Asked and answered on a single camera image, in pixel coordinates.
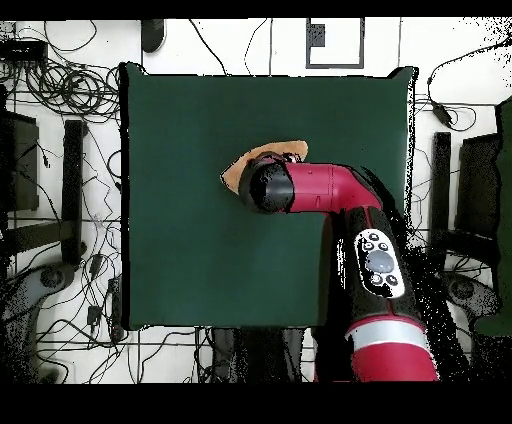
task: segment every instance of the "black cable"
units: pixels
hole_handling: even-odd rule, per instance
[[[121,175],[114,174],[114,173],[112,172],[112,168],[110,167],[110,161],[111,161],[111,160],[112,160],[112,158],[113,158],[115,155],[117,155],[118,153],[121,153],[121,149],[116,150],[114,153],[112,153],[112,154],[109,156],[109,158],[108,158],[108,160],[107,160],[107,171],[108,171],[108,173],[109,173],[110,175],[112,175],[113,177],[121,179]]]
[[[274,25],[274,18],[270,18],[270,52],[268,57],[268,76],[272,75],[272,27]]]
[[[217,62],[219,62],[220,66],[222,67],[222,72],[224,72],[224,75],[228,75],[228,73],[226,72],[226,68],[224,68],[224,64],[222,63],[222,61],[219,59],[219,57],[213,52],[213,50],[210,48],[210,46],[206,43],[206,41],[204,41],[204,38],[203,36],[201,35],[201,33],[199,32],[199,29],[197,28],[196,24],[194,23],[194,21],[192,21],[192,19],[189,19],[188,20],[192,26],[194,27],[197,35],[199,36],[199,39],[203,42],[204,46],[208,49],[208,51],[212,54],[212,56],[217,59]]]
[[[46,363],[51,364],[51,365],[57,365],[59,367],[64,368],[66,370],[66,375],[64,376],[64,379],[62,380],[61,384],[65,384],[66,383],[66,380],[68,379],[68,375],[69,375],[69,368],[67,367],[67,365],[61,364],[60,362],[52,361],[50,359],[43,358],[38,353],[36,353],[36,357],[40,361],[46,362]]]
[[[436,101],[434,101],[432,99],[432,96],[430,94],[430,86],[432,84],[432,81],[434,80],[434,76],[435,76],[436,72],[439,69],[441,69],[443,66],[446,66],[446,65],[448,65],[450,63],[453,63],[453,62],[456,62],[458,60],[464,59],[466,57],[471,57],[471,56],[477,55],[479,53],[484,53],[484,52],[487,52],[487,51],[490,51],[490,50],[496,50],[496,49],[501,48],[501,47],[510,47],[510,46],[512,46],[512,36],[510,34],[507,34],[507,37],[503,41],[501,41],[501,42],[499,42],[497,44],[493,44],[491,46],[486,46],[486,47],[478,48],[476,50],[473,50],[473,51],[470,51],[468,53],[465,53],[462,56],[456,57],[455,59],[450,59],[450,60],[447,60],[446,62],[441,63],[440,65],[437,65],[434,68],[434,70],[430,74],[430,77],[427,80],[427,96],[428,96],[430,102],[441,104],[441,103],[438,103],[438,102],[436,102]]]
[[[167,333],[167,335],[164,337],[164,339],[162,340],[162,343],[160,344],[160,346],[158,346],[158,349],[152,353],[150,356],[148,356],[146,359],[144,359],[141,363],[141,373],[140,373],[140,379],[139,379],[139,383],[142,383],[142,379],[144,378],[144,364],[149,361],[150,359],[154,358],[158,352],[160,352],[160,350],[162,350],[162,348],[165,346],[165,342],[167,341],[167,339],[170,337],[170,336],[175,336],[175,335],[181,335],[181,336],[191,336],[192,334],[194,334],[193,331],[189,332],[189,333],[181,333],[179,331],[171,331],[170,333]]]
[[[104,361],[103,361],[103,362],[98,366],[98,368],[96,368],[96,369],[93,371],[93,373],[92,373],[92,374],[91,374],[91,376],[89,377],[89,380],[87,380],[87,381],[83,382],[82,384],[91,384],[91,382],[92,382],[93,380],[95,380],[96,378],[99,378],[99,375],[98,375],[98,376],[95,376],[95,374],[100,370],[100,368],[101,368],[104,364],[108,363],[108,361],[110,361],[110,359],[111,359],[111,358],[113,358],[114,356],[116,356],[116,359],[115,359],[115,360],[114,360],[114,361],[113,361],[113,362],[112,362],[112,363],[111,363],[111,364],[110,364],[110,365],[105,369],[105,371],[103,371],[103,374],[105,374],[105,372],[106,372],[106,371],[108,371],[110,368],[112,368],[112,367],[114,366],[114,364],[116,363],[116,361],[117,361],[117,360],[119,359],[119,357],[121,356],[121,353],[123,352],[123,350],[124,350],[124,348],[125,348],[125,347],[126,347],[126,346],[123,346],[123,347],[122,347],[122,349],[121,349],[120,351],[118,351],[118,352],[116,351],[116,352],[114,352],[114,353],[110,354],[110,355],[107,357],[107,359],[105,359],[105,360],[104,360]]]
[[[473,115],[474,115],[473,122],[467,128],[463,128],[463,129],[455,128],[454,127],[455,124],[452,123],[451,121],[447,122],[446,118],[442,118],[441,119],[441,118],[438,117],[438,119],[440,120],[440,122],[443,125],[447,126],[448,128],[450,128],[453,131],[464,132],[464,131],[469,130],[470,128],[473,128],[473,126],[476,124],[477,115],[476,115],[475,110],[472,107],[470,107],[470,106],[460,106],[460,107],[450,107],[450,108],[447,108],[444,104],[436,102],[432,98],[432,95],[430,93],[430,86],[432,85],[432,81],[434,80],[434,76],[435,76],[436,72],[439,69],[441,69],[443,66],[446,66],[446,65],[448,65],[450,63],[453,63],[453,62],[456,62],[458,60],[462,60],[462,59],[464,59],[466,57],[471,57],[471,56],[477,55],[479,53],[484,53],[484,52],[487,52],[487,51],[490,51],[490,50],[496,50],[496,49],[501,48],[501,47],[510,47],[510,46],[512,46],[512,36],[510,34],[507,34],[507,37],[503,41],[501,41],[501,42],[499,42],[497,44],[493,44],[491,46],[486,46],[486,47],[482,47],[482,48],[470,51],[468,53],[463,54],[462,56],[456,57],[454,59],[447,60],[447,61],[441,63],[440,65],[437,65],[434,68],[434,70],[430,74],[430,77],[427,79],[427,97],[428,97],[428,101],[432,104],[433,108],[434,109],[437,108],[437,109],[439,109],[441,111],[444,110],[445,112],[448,112],[450,110],[453,111],[456,114],[456,116],[457,116],[457,121],[458,121],[457,110],[466,109],[466,110],[471,111],[473,113]]]
[[[57,47],[55,44],[51,43],[50,42],[50,38],[48,37],[48,32],[47,32],[47,24],[48,24],[48,21],[44,21],[44,35],[46,37],[46,40],[48,41],[48,45],[53,49],[53,51],[55,53],[56,50],[60,51],[60,52],[65,52],[65,53],[71,53],[71,52],[76,52],[80,49],[83,49],[85,46],[87,46],[92,40],[94,40],[94,38],[96,37],[96,35],[98,34],[98,27],[96,27],[96,24],[92,21],[92,20],[89,20],[89,22],[91,23],[92,27],[94,28],[94,33],[91,35],[91,37],[89,38],[89,40],[87,40],[84,44],[82,44],[81,46],[79,47],[75,47],[73,49],[61,49],[60,47]]]
[[[249,71],[249,67],[247,66],[247,54],[249,53],[249,49],[251,48],[251,44],[252,44],[252,39],[254,38],[254,36],[256,35],[256,33],[258,32],[258,30],[263,26],[263,24],[265,24],[265,22],[268,21],[268,18],[265,18],[265,20],[258,25],[258,27],[254,30],[254,32],[252,33],[251,35],[251,39],[249,40],[249,44],[247,44],[247,49],[245,50],[245,55],[244,55],[244,65],[245,65],[245,69],[247,69],[247,73],[249,75],[252,76],[251,74],[251,71]]]
[[[140,383],[140,331],[137,331],[137,384]]]

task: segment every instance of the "wire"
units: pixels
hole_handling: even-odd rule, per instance
[[[251,74],[251,71],[249,70],[249,67],[247,66],[247,54],[249,53],[249,49],[251,48],[251,44],[252,44],[252,39],[254,38],[254,36],[256,35],[256,33],[258,32],[258,30],[263,26],[263,24],[265,24],[265,22],[268,21],[268,18],[265,18],[265,20],[258,25],[258,27],[253,31],[252,35],[251,35],[251,39],[249,40],[249,44],[247,44],[247,49],[245,50],[245,55],[244,55],[244,65],[245,65],[245,69],[247,69],[247,73],[249,75],[252,76]]]
[[[92,27],[94,28],[94,33],[91,35],[91,37],[89,38],[89,40],[87,40],[84,44],[82,44],[81,46],[79,47],[75,47],[73,49],[61,49],[60,47],[57,47],[55,44],[51,43],[50,42],[50,38],[48,37],[48,33],[47,33],[47,24],[48,24],[48,21],[44,21],[44,35],[46,37],[46,40],[48,41],[48,45],[53,49],[53,51],[55,53],[56,50],[60,51],[60,52],[65,52],[65,53],[71,53],[71,52],[76,52],[80,49],[83,49],[85,46],[87,46],[92,40],[94,40],[94,38],[96,37],[96,34],[98,34],[98,27],[96,27],[96,25],[94,24],[94,22],[92,20],[89,20],[89,22],[91,23]]]
[[[66,370],[66,375],[64,376],[64,379],[62,380],[61,384],[66,383],[66,380],[68,379],[68,375],[69,375],[69,368],[66,365],[61,364],[60,362],[51,361],[50,359],[47,359],[47,358],[43,358],[41,355],[39,355],[39,353],[36,353],[36,356],[40,361],[43,361],[43,362],[46,362],[46,363],[52,364],[52,365],[57,365],[59,367],[64,368]]]
[[[160,352],[160,350],[162,350],[162,348],[165,346],[165,342],[167,341],[167,339],[170,336],[174,336],[174,335],[191,336],[192,334],[194,334],[194,331],[191,331],[189,333],[181,333],[181,332],[178,332],[178,331],[172,331],[170,333],[167,333],[167,335],[162,340],[162,343],[160,344],[158,349],[153,354],[151,354],[150,356],[148,356],[146,359],[144,359],[142,361],[142,363],[141,363],[141,374],[140,374],[139,383],[142,383],[142,379],[144,378],[144,364],[146,362],[148,362],[150,359],[154,358],[158,354],[158,352]]]
[[[268,76],[272,75],[272,27],[274,25],[274,18],[270,18],[270,52],[268,57]]]
[[[439,69],[441,69],[443,66],[446,66],[446,65],[448,65],[450,63],[453,63],[453,62],[456,62],[456,61],[459,61],[459,60],[462,60],[462,59],[464,59],[466,57],[471,57],[471,56],[474,56],[474,55],[479,54],[479,53],[484,53],[484,52],[487,52],[487,51],[490,51],[490,50],[496,50],[496,49],[501,48],[501,47],[509,47],[509,46],[512,46],[512,36],[510,34],[507,34],[507,37],[503,41],[501,41],[501,42],[499,42],[497,44],[493,44],[491,46],[486,46],[486,47],[482,47],[482,48],[470,51],[468,53],[463,54],[462,56],[456,57],[454,59],[447,60],[447,61],[441,63],[440,65],[437,65],[434,68],[434,70],[430,74],[430,77],[427,79],[427,98],[428,98],[428,101],[430,102],[430,104],[434,108],[435,107],[441,108],[441,109],[444,108],[446,111],[454,112],[456,114],[457,122],[459,120],[457,110],[462,110],[462,109],[469,110],[469,111],[471,111],[473,113],[473,118],[474,118],[472,123],[467,128],[462,128],[462,129],[455,128],[454,125],[456,123],[444,122],[444,121],[440,120],[441,123],[443,123],[445,126],[447,126],[448,128],[450,128],[453,131],[464,132],[464,131],[467,131],[467,130],[473,128],[473,126],[476,124],[476,121],[477,121],[477,115],[476,115],[475,110],[472,107],[468,106],[468,105],[464,105],[464,106],[460,106],[460,107],[450,107],[450,108],[447,108],[445,105],[443,105],[442,103],[436,102],[432,98],[432,95],[430,93],[430,86],[432,85],[432,82],[434,80],[436,72]]]
[[[111,161],[111,160],[112,160],[112,158],[113,158],[115,155],[117,155],[118,153],[121,153],[121,149],[116,150],[114,153],[112,153],[112,154],[109,156],[109,158],[108,158],[108,160],[107,160],[107,171],[108,171],[108,173],[109,173],[110,175],[112,175],[114,178],[119,178],[119,179],[121,179],[121,175],[114,174],[114,173],[112,172],[112,168],[110,167],[110,161]]]
[[[478,48],[476,50],[472,50],[468,53],[465,53],[463,54],[462,56],[459,56],[459,57],[456,57],[455,59],[450,59],[450,60],[447,60],[446,62],[443,62],[441,63],[440,65],[437,65],[434,70],[432,71],[432,73],[430,74],[430,77],[428,78],[427,80],[427,95],[428,95],[428,99],[432,102],[432,103],[438,103],[438,102],[435,102],[433,99],[432,99],[432,96],[430,94],[430,86],[432,84],[432,81],[434,80],[434,76],[436,74],[436,72],[441,69],[443,66],[446,66],[450,63],[453,63],[453,62],[456,62],[458,60],[462,60],[466,57],[471,57],[473,55],[476,55],[476,54],[479,54],[479,53],[485,53],[487,51],[490,51],[490,50],[496,50],[498,48],[501,48],[501,47],[510,47],[512,46],[512,35],[510,34],[507,34],[507,37],[503,40],[503,41],[500,41],[499,43],[497,44],[493,44],[491,46],[486,46],[486,47],[481,47],[481,48]]]
[[[194,27],[197,35],[199,36],[199,39],[203,42],[204,46],[208,49],[208,51],[212,54],[212,56],[217,59],[217,62],[219,62],[220,66],[222,67],[222,72],[224,72],[224,75],[228,75],[228,73],[226,72],[226,68],[224,68],[224,64],[222,63],[222,61],[219,59],[219,57],[213,52],[213,50],[210,48],[210,46],[206,43],[206,41],[204,41],[204,38],[203,36],[201,35],[201,33],[199,32],[199,29],[197,28],[196,24],[194,23],[194,21],[192,19],[189,19],[188,20],[192,26]]]

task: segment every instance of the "black frame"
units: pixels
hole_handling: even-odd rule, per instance
[[[306,69],[363,69],[364,68],[364,32],[365,18],[359,18],[359,63],[357,64],[312,64],[311,47],[325,46],[325,25],[312,24],[306,18]]]

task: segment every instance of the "green mat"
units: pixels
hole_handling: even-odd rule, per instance
[[[250,213],[219,175],[253,147],[301,139],[309,162],[372,170],[402,209],[417,70],[148,76],[128,64],[127,73],[130,327],[316,325],[324,217]]]
[[[497,237],[500,251],[498,293],[502,308],[496,316],[480,318],[475,330],[486,336],[512,336],[512,98],[496,108],[503,146],[496,159],[500,174],[500,220]]]

